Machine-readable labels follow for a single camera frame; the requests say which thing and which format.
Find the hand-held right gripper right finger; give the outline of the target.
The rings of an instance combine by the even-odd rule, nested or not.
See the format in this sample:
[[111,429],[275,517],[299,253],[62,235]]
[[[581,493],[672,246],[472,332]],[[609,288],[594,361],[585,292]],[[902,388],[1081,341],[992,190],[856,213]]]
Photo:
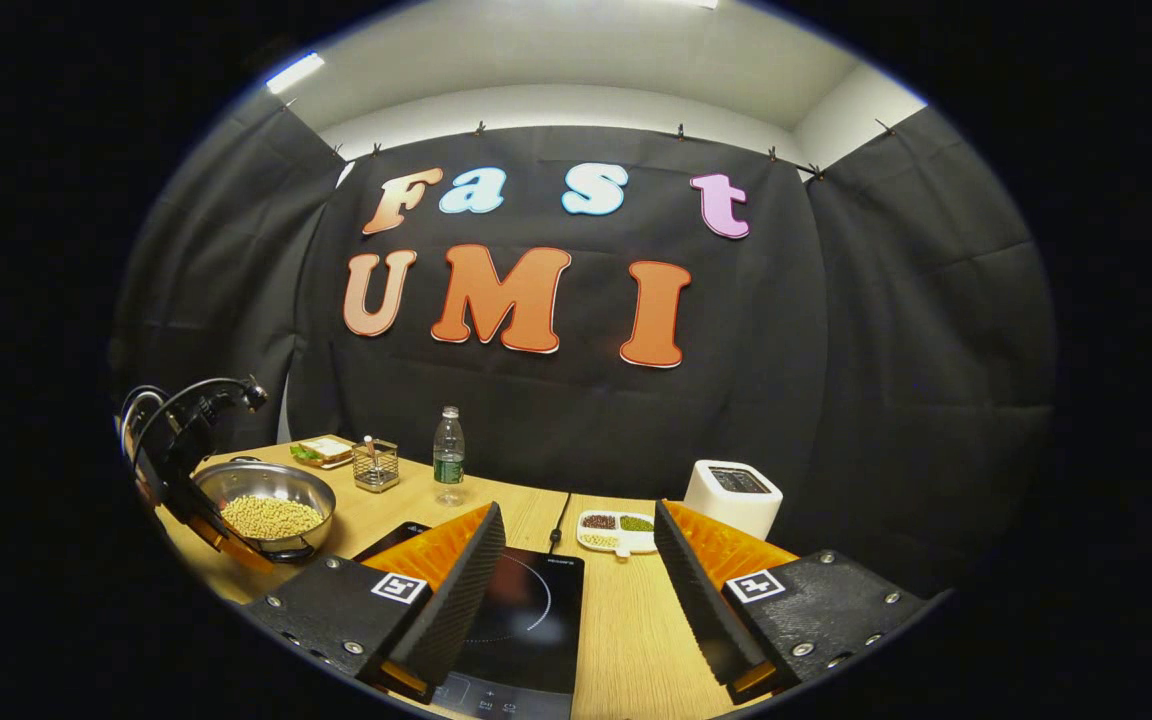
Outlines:
[[935,606],[835,550],[797,556],[677,501],[654,515],[687,624],[736,705],[838,675]]

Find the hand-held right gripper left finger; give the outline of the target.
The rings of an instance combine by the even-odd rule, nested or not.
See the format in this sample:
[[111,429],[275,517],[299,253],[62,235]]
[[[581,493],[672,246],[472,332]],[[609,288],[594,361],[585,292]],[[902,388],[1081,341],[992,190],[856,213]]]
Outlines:
[[497,502],[357,561],[326,556],[241,611],[308,660],[408,700],[433,700],[506,547]]

